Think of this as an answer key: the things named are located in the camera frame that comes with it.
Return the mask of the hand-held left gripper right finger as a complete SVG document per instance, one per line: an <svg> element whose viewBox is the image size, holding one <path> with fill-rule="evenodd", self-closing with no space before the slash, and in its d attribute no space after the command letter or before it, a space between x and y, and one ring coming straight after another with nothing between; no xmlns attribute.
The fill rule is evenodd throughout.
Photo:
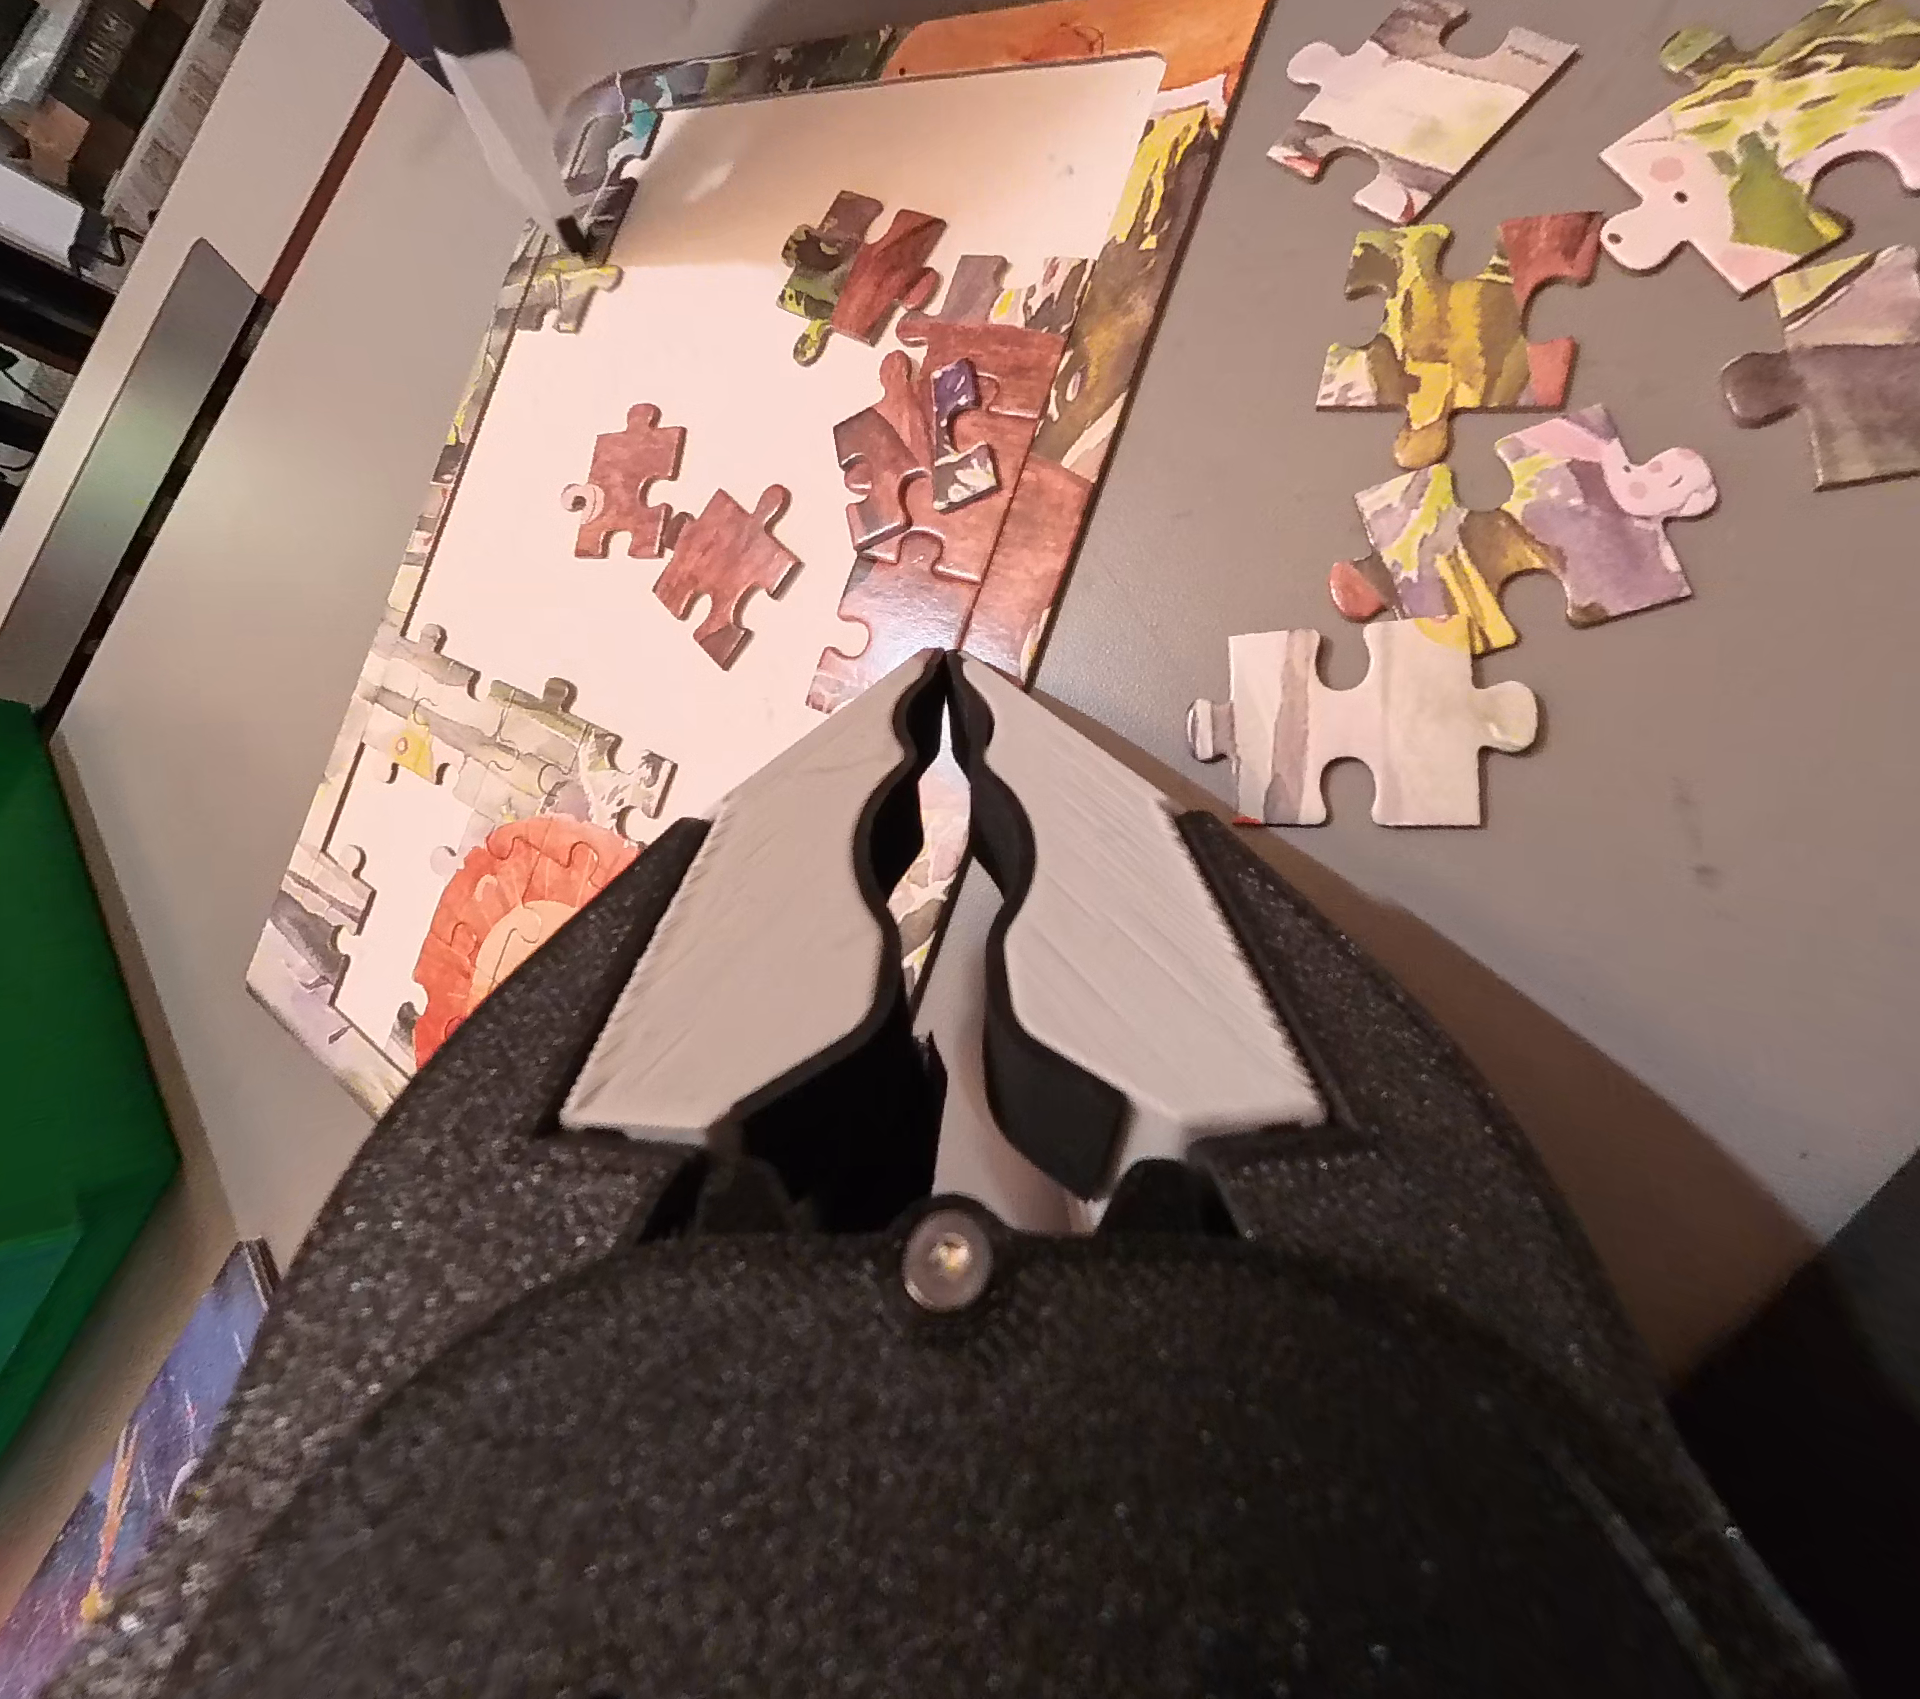
<svg viewBox="0 0 1920 1699"><path fill-rule="evenodd" d="M1326 1125L1326 1099L1179 812L996 667L948 658L989 926L1000 1137L1076 1198L1200 1139Z"/></svg>

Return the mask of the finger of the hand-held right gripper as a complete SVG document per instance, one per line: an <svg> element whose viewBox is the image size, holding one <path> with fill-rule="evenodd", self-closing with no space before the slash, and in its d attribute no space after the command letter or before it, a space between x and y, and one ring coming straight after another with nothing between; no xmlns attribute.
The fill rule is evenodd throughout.
<svg viewBox="0 0 1920 1699"><path fill-rule="evenodd" d="M572 210L555 135L525 60L514 51L443 51L441 70L496 180L526 210L533 223L572 256L588 256L590 235Z"/></svg>

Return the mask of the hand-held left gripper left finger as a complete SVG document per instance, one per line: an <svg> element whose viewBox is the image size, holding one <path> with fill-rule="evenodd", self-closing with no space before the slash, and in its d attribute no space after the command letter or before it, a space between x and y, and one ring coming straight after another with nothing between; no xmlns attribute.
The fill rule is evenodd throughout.
<svg viewBox="0 0 1920 1699"><path fill-rule="evenodd" d="M948 654L897 663L744 778L634 964L564 1130L706 1145L905 1003L889 898L926 851Z"/></svg>

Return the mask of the lion puzzle tray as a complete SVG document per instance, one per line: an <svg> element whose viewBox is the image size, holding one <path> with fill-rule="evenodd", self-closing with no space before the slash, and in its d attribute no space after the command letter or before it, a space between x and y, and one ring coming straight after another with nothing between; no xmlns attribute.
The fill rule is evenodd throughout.
<svg viewBox="0 0 1920 1699"><path fill-rule="evenodd" d="M807 692L820 654L846 646L854 544L833 425L872 403L887 349L905 348L908 312L897 312L879 348L829 336L815 366L796 363L803 319L781 308L792 227L820 223L842 190L881 199L868 235L902 210L948 220L926 313L964 256L1007 265L990 296L1038 282L1052 260L1090 260L1070 337L1081 363L1056 386L1041 451L1087 476L1093 498L1266 8L1052 0L590 88L572 101L567 156L590 114L634 100L662 114L619 235L588 256L626 266L621 287L593 296L584 336L510 332L526 260L564 252L539 235L518 244L377 628L443 628L443 654L484 677L479 692L526 705L579 745L619 736L626 766L670 755L662 818L630 822L636 851L711 812L829 717ZM781 597L746 595L750 640L732 667L691 639L710 603L685 622L656 603L664 557L630 557L626 535L610 557L573 556L564 489L588 485L593 438L621 433L640 403L685 429L680 473L651 489L655 502L699 515L727 492L756 511L765 489L792 492L773 530L803 566ZM499 822L417 774L375 778L363 722L354 684L299 830L342 865L363 855L375 905L342 935L348 972L312 972L265 926L247 993L383 1118L422 1071L422 940L454 868Z"/></svg>

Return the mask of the brown puzzle piece pink mark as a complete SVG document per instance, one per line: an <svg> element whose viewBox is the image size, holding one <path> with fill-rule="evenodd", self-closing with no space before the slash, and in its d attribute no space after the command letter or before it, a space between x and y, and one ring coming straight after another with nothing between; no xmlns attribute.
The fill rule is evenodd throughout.
<svg viewBox="0 0 1920 1699"><path fill-rule="evenodd" d="M579 519L573 556L610 557L610 539L626 535L630 557L664 557L680 515L651 498L656 479L680 473L685 429L662 425L656 405L634 405L621 433L593 438L588 485L564 489L564 506Z"/></svg>

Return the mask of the assembled grey branch pieces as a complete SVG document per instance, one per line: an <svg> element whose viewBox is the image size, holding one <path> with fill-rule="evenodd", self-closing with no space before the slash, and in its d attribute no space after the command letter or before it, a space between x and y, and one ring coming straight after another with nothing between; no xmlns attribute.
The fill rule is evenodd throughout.
<svg viewBox="0 0 1920 1699"><path fill-rule="evenodd" d="M417 774L479 822L555 812L564 785L579 783L579 736L479 684L472 663L443 654L443 628L407 639L383 627L357 681L369 774Z"/></svg>

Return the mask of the grey striped edge puzzle piece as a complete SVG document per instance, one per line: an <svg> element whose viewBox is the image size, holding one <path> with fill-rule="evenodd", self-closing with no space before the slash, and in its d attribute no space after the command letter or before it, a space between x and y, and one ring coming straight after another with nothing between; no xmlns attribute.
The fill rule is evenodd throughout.
<svg viewBox="0 0 1920 1699"><path fill-rule="evenodd" d="M349 851L349 865L342 865L333 855L299 842L266 917L272 931L281 931L312 972L329 981L337 981L349 960L342 935L357 935L375 905L369 882L354 868L357 861L357 851Z"/></svg>

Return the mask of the brown trunk puzzle piece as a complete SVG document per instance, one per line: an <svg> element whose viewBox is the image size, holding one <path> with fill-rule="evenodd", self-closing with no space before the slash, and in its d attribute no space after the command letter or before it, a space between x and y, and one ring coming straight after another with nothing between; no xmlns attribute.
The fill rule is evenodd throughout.
<svg viewBox="0 0 1920 1699"><path fill-rule="evenodd" d="M879 403L833 425L833 451L854 492L849 539L858 556L892 561L908 526L933 530L943 544L938 566L981 581L1013 502L1014 445L1028 433L990 410L955 416L964 451L990 445L1000 489L955 511L938 511L929 425L920 366L905 349L889 349L879 366Z"/></svg>

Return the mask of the pile of puzzle pieces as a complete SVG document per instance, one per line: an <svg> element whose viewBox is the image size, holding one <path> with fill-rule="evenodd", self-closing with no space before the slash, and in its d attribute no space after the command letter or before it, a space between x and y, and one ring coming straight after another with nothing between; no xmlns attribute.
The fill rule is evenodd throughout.
<svg viewBox="0 0 1920 1699"><path fill-rule="evenodd" d="M1612 220L1553 214L1501 223L1482 273L1448 275L1451 231L1434 197L1570 64L1570 45L1512 30L1501 54L1448 60L1461 8L1405 0L1352 54L1308 45L1285 76L1316 88L1272 160L1316 178L1326 152L1375 156L1352 199L1382 220L1352 241L1346 296L1382 296L1360 348L1331 348L1323 412L1401 412L1401 476L1359 494L1375 557L1339 561L1331 595L1368 627L1368 673L1331 688L1318 633L1232 640L1232 695L1190 709L1198 759L1236 764L1245 827L1326 822L1323 778L1339 759L1375 774L1382 827L1477 827L1478 755L1525 753L1537 700L1524 684L1477 684L1477 658L1516 640L1501 591L1512 573L1561 581L1575 627L1692 595L1667 525L1717 506L1717 476L1692 449L1634 459L1601 405L1566 412L1570 342L1531 342L1537 287L1587 282L1601 249L1653 273L1697 249L1738 296L1779 287L1803 336L1824 342L1750 354L1726 374L1743 422L1828 403L1823 479L1870 485L1916 473L1916 252L1823 265L1847 223L1814 190L1859 156L1890 160L1916 192L1916 17L1898 0L1824 0L1743 54L1717 30L1678 30L1663 66L1697 79L1672 110L1619 139L1601 160L1640 205Z"/></svg>

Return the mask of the grey desk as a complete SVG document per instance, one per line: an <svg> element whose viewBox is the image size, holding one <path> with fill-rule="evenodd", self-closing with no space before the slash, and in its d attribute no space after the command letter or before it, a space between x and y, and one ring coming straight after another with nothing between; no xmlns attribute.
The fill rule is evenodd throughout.
<svg viewBox="0 0 1920 1699"><path fill-rule="evenodd" d="M1035 0L699 0L687 54ZM1266 160L1312 39L1394 0L1275 0L1179 282L1056 622L1038 688L1198 771L1184 712L1240 628L1335 627L1326 566L1376 425L1316 412L1352 332L1360 160ZM349 705L438 416L514 244L443 96L399 70L57 755L167 1090L180 1179L5 1461L5 1607L57 1543L236 1236L299 1246L365 1114L244 993ZM1916 479L1809 489L1793 425L1743 433L1718 369L1779 337L1683 252L1542 296L1579 399L1634 451L1697 445L1692 603L1570 628L1536 573L1493 677L1542 749L1487 766L1487 827L1254 835L1504 1093L1646 1341L1687 1375L1916 1155Z"/></svg>

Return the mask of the white and green puzzle piece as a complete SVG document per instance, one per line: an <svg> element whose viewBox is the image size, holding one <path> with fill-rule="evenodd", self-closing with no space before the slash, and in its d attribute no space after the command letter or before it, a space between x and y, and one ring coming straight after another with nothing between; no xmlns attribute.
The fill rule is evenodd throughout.
<svg viewBox="0 0 1920 1699"><path fill-rule="evenodd" d="M677 764L662 753L640 753L634 766L619 759L619 736L590 736L579 749L584 818L630 835L630 822L662 818L674 791Z"/></svg>

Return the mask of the assembled lion puzzle pieces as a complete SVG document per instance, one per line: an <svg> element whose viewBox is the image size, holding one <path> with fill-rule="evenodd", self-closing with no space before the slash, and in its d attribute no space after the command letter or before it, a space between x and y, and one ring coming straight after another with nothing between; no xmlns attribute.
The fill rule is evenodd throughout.
<svg viewBox="0 0 1920 1699"><path fill-rule="evenodd" d="M424 1065L636 855L621 835L564 816L491 827L454 868L422 940L415 1062Z"/></svg>

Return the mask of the flat cardboard box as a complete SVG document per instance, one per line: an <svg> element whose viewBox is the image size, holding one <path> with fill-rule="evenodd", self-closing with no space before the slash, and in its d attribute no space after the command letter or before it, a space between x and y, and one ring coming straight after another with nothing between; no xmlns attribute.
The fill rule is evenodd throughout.
<svg viewBox="0 0 1920 1699"><path fill-rule="evenodd" d="M5 0L5 160L80 199L80 273L129 265L259 3Z"/></svg>

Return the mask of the brown and green puzzle piece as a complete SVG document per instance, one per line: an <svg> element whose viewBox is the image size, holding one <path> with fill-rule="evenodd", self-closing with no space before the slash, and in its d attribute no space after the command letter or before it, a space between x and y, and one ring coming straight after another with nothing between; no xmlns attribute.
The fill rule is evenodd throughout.
<svg viewBox="0 0 1920 1699"><path fill-rule="evenodd" d="M938 292L929 260L948 220L902 210L868 235L879 215L881 199L842 190L820 223L792 227L781 308L803 319L792 349L799 366L815 366L829 336L879 348L897 312L920 312Z"/></svg>

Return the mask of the reddish brown puzzle piece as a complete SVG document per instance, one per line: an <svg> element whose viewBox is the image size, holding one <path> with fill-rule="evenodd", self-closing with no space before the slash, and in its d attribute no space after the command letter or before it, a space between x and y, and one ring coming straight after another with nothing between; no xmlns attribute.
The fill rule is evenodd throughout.
<svg viewBox="0 0 1920 1699"><path fill-rule="evenodd" d="M746 595L765 591L781 597L803 566L773 530L788 502L792 492L782 485L765 489L756 511L718 492L699 515L674 511L664 525L664 566L655 595L680 622L695 603L710 603L691 639L718 667L732 667L750 640L750 628L739 622Z"/></svg>

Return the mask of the black flat panel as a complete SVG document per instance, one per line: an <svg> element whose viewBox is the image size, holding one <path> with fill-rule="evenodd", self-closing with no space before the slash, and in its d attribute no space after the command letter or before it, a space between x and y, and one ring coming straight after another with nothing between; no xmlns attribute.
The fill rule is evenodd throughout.
<svg viewBox="0 0 1920 1699"><path fill-rule="evenodd" d="M259 312L265 298L217 244L192 241L180 252L61 506L29 535L33 561L5 586L5 700L36 712L64 700L100 608L129 573L137 535L159 519L196 425L217 412L217 391L240 366Z"/></svg>

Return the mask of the green plastic bin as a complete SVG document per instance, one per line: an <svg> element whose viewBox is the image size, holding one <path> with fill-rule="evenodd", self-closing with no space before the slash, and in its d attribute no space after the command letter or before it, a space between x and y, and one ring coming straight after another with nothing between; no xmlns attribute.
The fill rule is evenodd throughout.
<svg viewBox="0 0 1920 1699"><path fill-rule="evenodd" d="M179 1162L61 774L5 705L5 1446Z"/></svg>

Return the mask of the dark blue puzzle board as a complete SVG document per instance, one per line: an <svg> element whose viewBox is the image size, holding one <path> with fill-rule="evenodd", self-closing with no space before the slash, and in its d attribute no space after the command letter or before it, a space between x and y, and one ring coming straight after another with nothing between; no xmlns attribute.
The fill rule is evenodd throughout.
<svg viewBox="0 0 1920 1699"><path fill-rule="evenodd" d="M5 1694L38 1694L84 1630L116 1603L159 1537L247 1366L277 1289L265 1238L244 1238L189 1315L61 1537L5 1615Z"/></svg>

